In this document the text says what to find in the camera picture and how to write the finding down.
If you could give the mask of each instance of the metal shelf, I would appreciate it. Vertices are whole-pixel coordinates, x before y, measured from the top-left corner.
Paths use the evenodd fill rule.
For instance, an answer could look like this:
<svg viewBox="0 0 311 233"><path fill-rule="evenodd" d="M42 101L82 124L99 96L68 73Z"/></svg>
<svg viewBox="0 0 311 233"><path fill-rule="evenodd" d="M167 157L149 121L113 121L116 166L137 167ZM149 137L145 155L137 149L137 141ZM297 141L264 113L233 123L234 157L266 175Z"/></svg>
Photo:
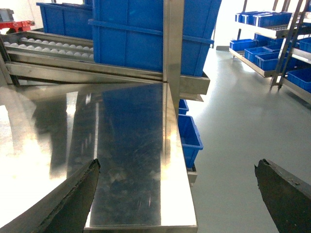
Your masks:
<svg viewBox="0 0 311 233"><path fill-rule="evenodd" d="M260 69L257 65L255 65L254 63L252 63L251 61L247 60L245 57L244 57L244 51L239 51L239 52L236 52L232 49L229 49L230 53L237 57L239 60L241 60L242 62L244 62L245 64L247 64L249 67L251 67L254 71L256 71L258 74L260 74L262 77L264 78L269 78L269 77L272 77L273 74L275 73L274 70L269 70L269 71L265 71L265 70L262 70Z"/></svg>
<svg viewBox="0 0 311 233"><path fill-rule="evenodd" d="M257 27L257 26L253 26L253 25L249 25L245 23L239 23L239 22L236 22L236 25L239 27L239 29L252 31L256 34L260 34L260 35L269 37L271 39L284 38L289 31L287 29L287 25L278 25L278 26L273 26L269 28L261 28L261 27Z"/></svg>
<svg viewBox="0 0 311 233"><path fill-rule="evenodd" d="M306 12L303 22L304 23L311 23L311 12Z"/></svg>
<svg viewBox="0 0 311 233"><path fill-rule="evenodd" d="M311 64L311 52L306 52L306 51L299 50L299 49L293 49L292 57L300 61Z"/></svg>
<svg viewBox="0 0 311 233"><path fill-rule="evenodd" d="M302 89L301 87L293 84L292 82L288 81L287 79L283 78L282 79L282 84L286 85L291 92L299 96L301 99L304 101L308 102L311 104L311 93Z"/></svg>

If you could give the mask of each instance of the red machine part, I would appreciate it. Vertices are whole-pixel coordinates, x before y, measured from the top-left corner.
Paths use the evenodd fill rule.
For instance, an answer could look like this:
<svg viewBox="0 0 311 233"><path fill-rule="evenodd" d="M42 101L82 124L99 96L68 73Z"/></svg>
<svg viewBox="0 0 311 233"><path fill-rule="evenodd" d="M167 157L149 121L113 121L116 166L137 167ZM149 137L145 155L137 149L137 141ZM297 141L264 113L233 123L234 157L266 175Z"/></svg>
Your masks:
<svg viewBox="0 0 311 233"><path fill-rule="evenodd" d="M31 20L0 22L0 29L9 28L11 33L14 33L14 31L17 33L31 30L30 27L34 25L35 22Z"/></svg>

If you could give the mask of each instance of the stainless steel frame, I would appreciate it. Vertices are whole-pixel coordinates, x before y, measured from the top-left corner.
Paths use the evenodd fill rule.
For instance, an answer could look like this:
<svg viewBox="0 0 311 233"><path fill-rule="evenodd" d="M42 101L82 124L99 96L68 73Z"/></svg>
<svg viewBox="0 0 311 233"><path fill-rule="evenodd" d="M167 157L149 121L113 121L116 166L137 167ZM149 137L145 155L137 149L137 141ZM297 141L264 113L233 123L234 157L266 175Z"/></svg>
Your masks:
<svg viewBox="0 0 311 233"><path fill-rule="evenodd" d="M236 58L238 58L239 60L241 60L242 62L244 62L245 64L247 64L249 67L251 67L254 71L256 71L258 74L260 74L262 77L264 78L270 78L272 77L272 75L274 74L274 70L269 70L269 71L264 71L262 69L260 69L257 65L255 65L254 63L252 63L251 61L247 60L244 57L245 52L244 51L234 51L232 49L229 49L229 52L235 56Z"/></svg>
<svg viewBox="0 0 311 233"><path fill-rule="evenodd" d="M290 4L290 0L284 0L283 6L282 6L282 11L287 11L289 8L289 4ZM296 11L292 14L290 23L288 25L280 25L277 27L269 27L269 28L262 28L262 27L256 27L253 25L248 25L248 24L244 24L244 23L239 23L236 22L236 25L239 28L239 34L238 34L238 39L240 36L240 32L241 29L245 29L248 31L252 31L254 33L272 38L272 39L279 39L279 38L284 38L283 40L283 44L278 56L278 63L276 66L276 69L274 71L266 71L264 72L263 70L261 70L259 67L257 67L256 65L254 65L253 63L251 63L250 61L248 61L247 59L244 58L243 56L243 52L241 51L233 51L233 50L229 50L235 57L239 58L241 61L243 61L244 63L246 63L247 65L249 65L254 71L256 71L257 73L259 73L261 76L263 77L272 77L271 79L271 87L274 85L278 85L277 83L277 79L278 77L281 75L281 77L284 77L284 73L287 70L286 66L287 63L291 57L291 54L289 54L288 59L286 60L285 66L283 68L283 70L281 70L282 66L283 66L283 62L287 53L287 49L289 47L290 41L292 39L292 37L294 37L293 40L293 44L295 44L297 36L300 34L310 34L311 33L311 28L309 27L301 27L302 22L304 21L304 16L305 16L305 12L308 9L308 5L310 3L310 0L306 1L306 6L305 9L302 13L300 13L300 8L301 5L303 3L303 0L299 0L296 6ZM276 9L278 4L278 0L275 0L274 5L273 5L273 10Z"/></svg>
<svg viewBox="0 0 311 233"><path fill-rule="evenodd" d="M248 30L256 34L260 34L271 39L280 39L284 38L288 34L287 25L273 26L268 28L261 28L245 23L236 22L236 26L239 29Z"/></svg>
<svg viewBox="0 0 311 233"><path fill-rule="evenodd" d="M171 87L176 116L179 106L184 0L164 0L163 81Z"/></svg>
<svg viewBox="0 0 311 233"><path fill-rule="evenodd" d="M300 61L311 64L311 52L306 52L299 49L293 49L292 57Z"/></svg>
<svg viewBox="0 0 311 233"><path fill-rule="evenodd" d="M311 93L302 89L301 87L293 84L292 82L288 81L286 78L281 79L281 84L286 85L287 88L293 92L295 95L299 96L304 101L311 104Z"/></svg>
<svg viewBox="0 0 311 233"><path fill-rule="evenodd" d="M279 77L279 73L281 73L282 76L284 76L284 73L286 71L287 63L288 63L288 61L291 58L291 56L288 55L288 57L286 59L286 62L285 62L285 65L284 65L284 68L282 70L283 62L284 62L284 59L285 59L285 56L286 56L286 53L287 53L287 49L289 48L290 41L291 41L293 35L296 34L296 36L293 39L293 44L296 43L297 34L298 34L297 32L298 32L298 29L299 29L299 27L301 25L301 22L303 21L304 15L303 15L303 17L300 17L299 24L298 24L298 27L297 27L297 32L295 33L295 27L297 26L296 23L297 23L299 15L300 15L300 8L301 8L301 5L302 5L302 2L303 2L303 0L299 0L298 1L297 6L296 6L296 11L292 14L290 23L289 23L288 28L287 28L288 33L287 33L286 37L283 40L281 51L280 51L280 53L278 55L278 63L276 65L276 72L274 73L274 75L273 75L273 77L271 79L271 87L274 86L274 85L277 85L277 78Z"/></svg>

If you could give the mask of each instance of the stainless steel surface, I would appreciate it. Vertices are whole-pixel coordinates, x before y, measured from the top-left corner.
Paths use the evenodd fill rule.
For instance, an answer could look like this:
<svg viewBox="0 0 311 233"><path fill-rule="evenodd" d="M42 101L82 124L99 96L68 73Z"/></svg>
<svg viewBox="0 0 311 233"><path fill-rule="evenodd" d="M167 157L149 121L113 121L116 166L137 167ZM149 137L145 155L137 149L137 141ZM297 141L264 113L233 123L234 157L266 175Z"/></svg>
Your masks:
<svg viewBox="0 0 311 233"><path fill-rule="evenodd" d="M76 57L76 56L71 56L71 55L66 55L66 54L58 54L58 53L51 53L51 52L43 52L43 51L36 51L36 50L29 50L29 49L24 49L24 48L17 48L17 47L11 47L11 46L6 46L6 49L8 52L11 51L16 51L19 53L29 53L29 54L36 54L36 55L45 55L53 59L58 59L58 58L63 58L63 59L69 59L69 60L74 60L74 61L83 61L83 62L94 62L93 58L89 57Z"/></svg>
<svg viewBox="0 0 311 233"><path fill-rule="evenodd" d="M271 39L280 39L284 38L287 33L287 25L279 25L279 26L273 26L269 28L261 28L261 27L256 27L253 25L245 24L245 23L239 23L235 22L236 26L242 30L248 30L251 32L254 32L256 34L260 34L266 37L269 37Z"/></svg>
<svg viewBox="0 0 311 233"><path fill-rule="evenodd" d="M191 170L187 169L188 179L190 186L193 186L193 184L196 181L196 178L198 177L198 172L196 171L195 165Z"/></svg>
<svg viewBox="0 0 311 233"><path fill-rule="evenodd" d="M73 69L45 67L24 63L7 63L10 74L65 83L159 83L160 81L99 74Z"/></svg>
<svg viewBox="0 0 311 233"><path fill-rule="evenodd" d="M0 87L0 128L0 227L98 158L85 232L197 232L167 83Z"/></svg>
<svg viewBox="0 0 311 233"><path fill-rule="evenodd" d="M184 0L164 0L163 17L163 81L170 84L177 116L184 24Z"/></svg>
<svg viewBox="0 0 311 233"><path fill-rule="evenodd" d="M27 38L33 38L33 39L40 39L40 40L47 40L47 41L54 41L54 42L61 42L61 43L67 43L67 44L75 44L75 45L81 45L81 46L88 46L93 47L93 41L92 40L86 40L81 39L77 37L69 37L69 36L63 36L63 35L56 35L51 33L42 33L37 31L25 31L25 32L19 32L19 33L13 33L9 35L1 35L1 38L4 41L10 42L10 43L18 43L19 40L22 37Z"/></svg>
<svg viewBox="0 0 311 233"><path fill-rule="evenodd" d="M264 70L260 69L257 65L255 65L254 63L252 63L251 61L247 60L244 57L243 51L236 52L232 49L229 49L229 51L233 56L235 56L236 58L238 58L239 60L241 60L242 62L247 64L249 67L251 67L254 71L256 71L258 74L260 74L264 78L269 78L269 77L273 76L273 74L275 73L274 70L264 71Z"/></svg>
<svg viewBox="0 0 311 233"><path fill-rule="evenodd" d="M11 83L12 83L12 80L11 80L9 71L5 66L5 62L2 56L0 55L0 86L11 84Z"/></svg>
<svg viewBox="0 0 311 233"><path fill-rule="evenodd" d="M293 92L294 94L299 96L301 99L303 99L304 101L311 104L311 93L310 92L308 92L308 91L302 89L301 87L293 84L292 82L288 81L285 78L281 79L281 84L286 85L287 88L289 88L291 92Z"/></svg>
<svg viewBox="0 0 311 233"><path fill-rule="evenodd" d="M181 99L185 99L185 100L194 100L194 101L204 102L201 95L197 95L197 94L188 94L188 93L181 92L179 96Z"/></svg>
<svg viewBox="0 0 311 233"><path fill-rule="evenodd" d="M100 73L100 74L110 74L124 77L135 77L142 78L154 81L162 80L162 73L153 72L148 70L140 70L126 67L114 67L107 66L97 63L86 63L79 62L69 59L56 59L52 56L38 55L38 54L29 54L19 51L9 51L10 58L13 62L19 63L31 63L36 65L52 66L66 69L76 69L86 72ZM189 93L189 94L200 94L205 95L209 86L209 78L199 78L193 76L181 76L180 77L180 92Z"/></svg>
<svg viewBox="0 0 311 233"><path fill-rule="evenodd" d="M311 64L311 53L299 49L293 49L293 58Z"/></svg>
<svg viewBox="0 0 311 233"><path fill-rule="evenodd" d="M52 66L59 68L68 68L76 70L84 70L89 72L107 73L113 75L121 75L128 77L137 77L151 80L162 80L162 73L142 69L133 69L127 67L107 66L98 63L82 63L76 60L55 59L52 56L44 56L38 54L22 53L18 51L8 51L12 62L31 63L42 66Z"/></svg>
<svg viewBox="0 0 311 233"><path fill-rule="evenodd" d="M199 78L193 76L181 76L180 77L180 92L186 92L188 94L200 94L206 95L209 87L209 78Z"/></svg>

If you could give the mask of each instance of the white wall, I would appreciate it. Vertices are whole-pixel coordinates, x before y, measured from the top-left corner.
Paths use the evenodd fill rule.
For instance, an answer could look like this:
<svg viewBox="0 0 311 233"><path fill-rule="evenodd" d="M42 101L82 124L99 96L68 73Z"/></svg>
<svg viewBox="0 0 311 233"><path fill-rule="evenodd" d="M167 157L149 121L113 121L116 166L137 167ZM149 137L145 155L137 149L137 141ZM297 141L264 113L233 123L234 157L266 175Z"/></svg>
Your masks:
<svg viewBox="0 0 311 233"><path fill-rule="evenodd" d="M0 0L0 8L8 8L14 11L14 20L33 20L35 26L32 29L42 28L42 18L40 7L36 6L37 2L48 2L51 0ZM82 3L82 0L57 0L57 3Z"/></svg>
<svg viewBox="0 0 311 233"><path fill-rule="evenodd" d="M298 0L291 0L289 12L294 12ZM246 11L271 11L274 0L248 0ZM279 0L276 10L281 11L284 1ZM223 0L216 23L215 45L229 46L237 39L239 29L234 26L235 14L242 11L244 0ZM254 38L254 34L242 31L241 39Z"/></svg>

